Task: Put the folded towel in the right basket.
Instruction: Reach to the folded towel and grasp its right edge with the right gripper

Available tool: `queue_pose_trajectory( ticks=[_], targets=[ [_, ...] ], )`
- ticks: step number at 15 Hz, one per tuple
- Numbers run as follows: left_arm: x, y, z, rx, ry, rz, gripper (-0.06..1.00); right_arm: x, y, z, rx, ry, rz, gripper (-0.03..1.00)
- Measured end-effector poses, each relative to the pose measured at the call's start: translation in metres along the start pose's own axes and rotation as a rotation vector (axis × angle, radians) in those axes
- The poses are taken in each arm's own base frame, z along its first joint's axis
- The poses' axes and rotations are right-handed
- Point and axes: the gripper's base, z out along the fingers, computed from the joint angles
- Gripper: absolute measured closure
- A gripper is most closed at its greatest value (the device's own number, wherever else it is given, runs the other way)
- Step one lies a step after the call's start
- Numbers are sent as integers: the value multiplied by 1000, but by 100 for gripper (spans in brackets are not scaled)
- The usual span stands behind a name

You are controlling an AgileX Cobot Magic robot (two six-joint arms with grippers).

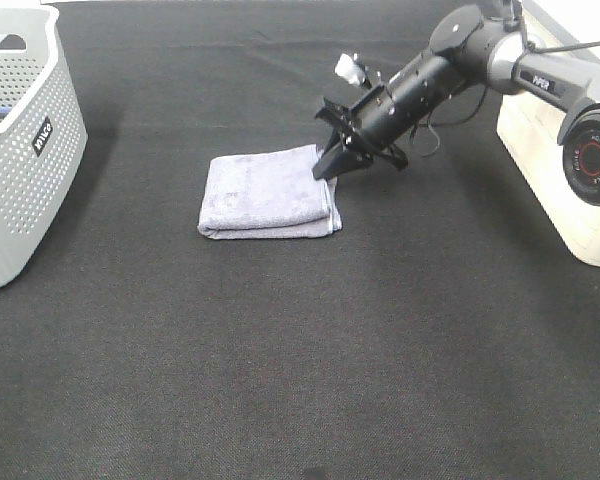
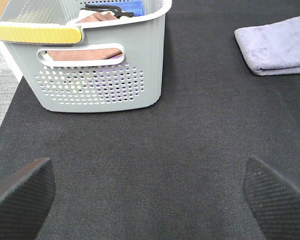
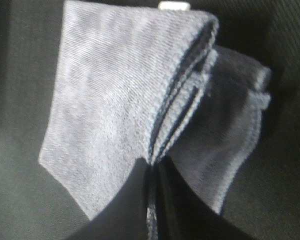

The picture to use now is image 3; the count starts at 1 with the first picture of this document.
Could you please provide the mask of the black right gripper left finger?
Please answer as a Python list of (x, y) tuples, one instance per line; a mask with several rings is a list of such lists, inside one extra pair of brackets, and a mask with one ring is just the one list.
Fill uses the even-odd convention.
[(138, 158), (126, 182), (110, 203), (73, 240), (146, 240), (150, 166)]

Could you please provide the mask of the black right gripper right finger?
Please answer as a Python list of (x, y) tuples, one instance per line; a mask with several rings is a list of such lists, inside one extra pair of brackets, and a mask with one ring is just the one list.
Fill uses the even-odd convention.
[(157, 165), (156, 214), (160, 240), (253, 240), (209, 208), (170, 157)]

